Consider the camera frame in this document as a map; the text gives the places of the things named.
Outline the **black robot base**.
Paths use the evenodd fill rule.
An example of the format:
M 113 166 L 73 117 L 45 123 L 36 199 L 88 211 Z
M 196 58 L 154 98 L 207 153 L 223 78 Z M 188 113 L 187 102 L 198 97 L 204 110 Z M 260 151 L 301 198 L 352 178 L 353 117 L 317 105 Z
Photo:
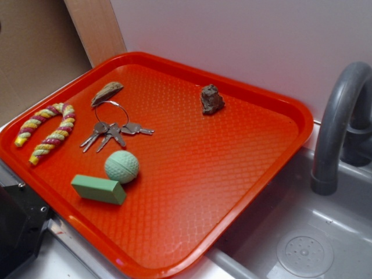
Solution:
M 50 214 L 49 205 L 28 185 L 1 187 L 1 278 L 38 257 Z

